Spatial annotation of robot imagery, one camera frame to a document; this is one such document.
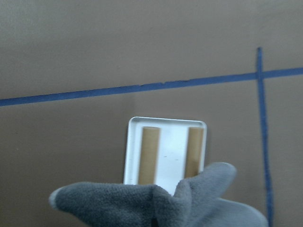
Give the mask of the wooden dowel rod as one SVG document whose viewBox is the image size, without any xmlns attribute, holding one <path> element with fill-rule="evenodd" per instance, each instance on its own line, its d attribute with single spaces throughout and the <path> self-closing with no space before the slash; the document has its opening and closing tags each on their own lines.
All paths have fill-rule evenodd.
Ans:
<svg viewBox="0 0 303 227">
<path fill-rule="evenodd" d="M 159 150 L 160 128 L 143 127 L 138 184 L 154 184 Z"/>
<path fill-rule="evenodd" d="M 189 127 L 187 138 L 187 155 L 184 177 L 189 178 L 199 173 L 202 155 L 204 129 Z"/>
</svg>

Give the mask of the dark grey cloth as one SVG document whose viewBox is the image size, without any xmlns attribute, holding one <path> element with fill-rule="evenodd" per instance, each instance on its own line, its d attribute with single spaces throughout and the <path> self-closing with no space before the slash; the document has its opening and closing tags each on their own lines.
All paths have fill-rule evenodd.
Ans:
<svg viewBox="0 0 303 227">
<path fill-rule="evenodd" d="M 255 208 L 222 199 L 236 168 L 212 163 L 181 180 L 173 195 L 160 186 L 74 183 L 51 193 L 50 206 L 91 227 L 266 227 Z"/>
</svg>

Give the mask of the left wooden dowel rod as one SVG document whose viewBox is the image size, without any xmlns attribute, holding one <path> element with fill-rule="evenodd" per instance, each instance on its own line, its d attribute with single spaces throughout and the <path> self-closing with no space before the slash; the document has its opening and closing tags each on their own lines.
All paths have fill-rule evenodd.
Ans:
<svg viewBox="0 0 303 227">
<path fill-rule="evenodd" d="M 159 150 L 160 128 L 143 127 L 138 184 L 154 184 Z"/>
</svg>

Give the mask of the right wooden dowel rod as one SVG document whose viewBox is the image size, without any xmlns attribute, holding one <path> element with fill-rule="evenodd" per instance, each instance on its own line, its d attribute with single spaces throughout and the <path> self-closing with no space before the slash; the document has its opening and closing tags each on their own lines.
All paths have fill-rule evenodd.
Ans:
<svg viewBox="0 0 303 227">
<path fill-rule="evenodd" d="M 202 155 L 204 129 L 189 127 L 187 138 L 187 155 L 184 177 L 189 178 L 199 173 Z"/>
</svg>

